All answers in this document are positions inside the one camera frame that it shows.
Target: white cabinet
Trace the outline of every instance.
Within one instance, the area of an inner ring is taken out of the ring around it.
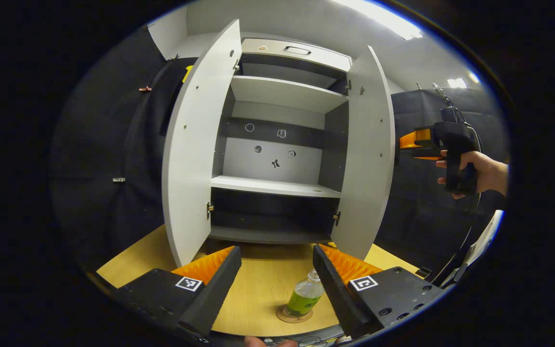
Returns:
[[[305,60],[291,68],[348,79],[351,89],[346,96],[287,76],[245,75],[261,55],[267,66]],[[168,125],[162,195],[173,257],[185,265],[213,237],[333,240],[364,259],[383,219],[394,153],[390,94],[372,48],[351,67],[346,55],[315,46],[241,44],[235,20],[194,64]]]

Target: cabinet drawer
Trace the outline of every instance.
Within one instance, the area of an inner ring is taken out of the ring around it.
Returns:
[[[246,38],[241,44],[241,48],[243,53],[288,57],[300,61],[313,62],[343,72],[350,70],[351,66],[349,56],[308,44],[262,38]]]

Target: plastic bottle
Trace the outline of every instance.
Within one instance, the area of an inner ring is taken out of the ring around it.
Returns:
[[[286,314],[291,317],[302,317],[308,314],[312,307],[324,294],[324,288],[316,270],[311,270],[308,278],[297,283],[288,301]]]

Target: green liquid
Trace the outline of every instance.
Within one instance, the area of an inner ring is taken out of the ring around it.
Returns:
[[[288,301],[288,306],[286,307],[286,314],[292,317],[305,316],[310,312],[318,300],[320,300],[321,296],[317,298],[305,298],[292,292],[291,300]]]

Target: cabinet shelf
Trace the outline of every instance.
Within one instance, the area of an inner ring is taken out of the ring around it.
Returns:
[[[218,240],[271,244],[329,242],[318,230],[308,230],[281,215],[239,214],[215,211],[211,214],[209,237]]]
[[[255,180],[233,176],[217,176],[211,179],[211,187],[251,191],[276,195],[310,196],[314,198],[339,198],[341,193],[321,185],[291,184],[268,180]]]
[[[348,101],[348,96],[302,83],[267,77],[233,76],[236,101],[252,101],[326,114]]]

